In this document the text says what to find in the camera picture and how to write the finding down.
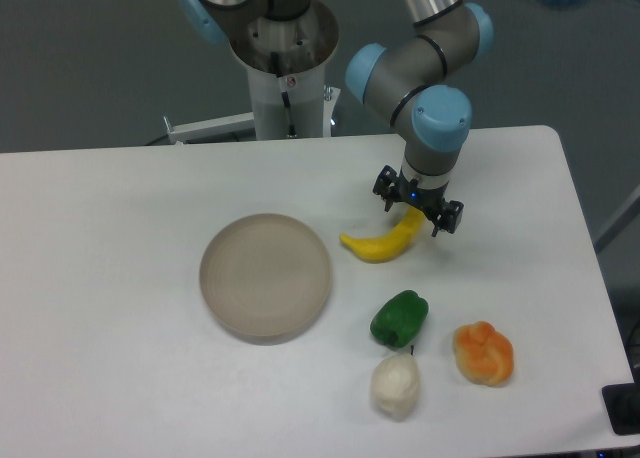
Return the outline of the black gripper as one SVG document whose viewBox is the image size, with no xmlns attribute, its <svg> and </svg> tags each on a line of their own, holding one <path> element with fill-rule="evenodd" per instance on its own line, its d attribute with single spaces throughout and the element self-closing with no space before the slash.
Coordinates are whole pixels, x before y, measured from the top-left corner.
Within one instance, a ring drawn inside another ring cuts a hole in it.
<svg viewBox="0 0 640 458">
<path fill-rule="evenodd" d="M 462 202 L 444 199 L 447 186 L 448 174 L 425 175 L 402 170 L 398 176 L 391 166 L 385 165 L 374 181 L 372 192 L 384 202 L 385 212 L 401 202 L 422 211 L 433 224 L 431 236 L 436 237 L 440 232 L 454 234 L 463 215 Z"/>
</svg>

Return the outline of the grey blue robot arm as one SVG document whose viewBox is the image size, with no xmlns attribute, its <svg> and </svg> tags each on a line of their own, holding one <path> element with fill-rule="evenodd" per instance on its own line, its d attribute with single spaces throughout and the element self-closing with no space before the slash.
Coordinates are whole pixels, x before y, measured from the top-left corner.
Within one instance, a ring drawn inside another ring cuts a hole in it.
<svg viewBox="0 0 640 458">
<path fill-rule="evenodd" d="M 206 41 L 226 42 L 249 82 L 260 140 L 320 137 L 325 67 L 339 29 L 318 0 L 178 0 Z M 345 84 L 405 143 L 399 170 L 385 168 L 373 191 L 387 205 L 419 210 L 436 231 L 454 232 L 463 206 L 444 193 L 472 118 L 469 99 L 446 77 L 482 56 L 494 36 L 490 17 L 464 0 L 405 0 L 414 34 L 394 49 L 361 48 Z"/>
</svg>

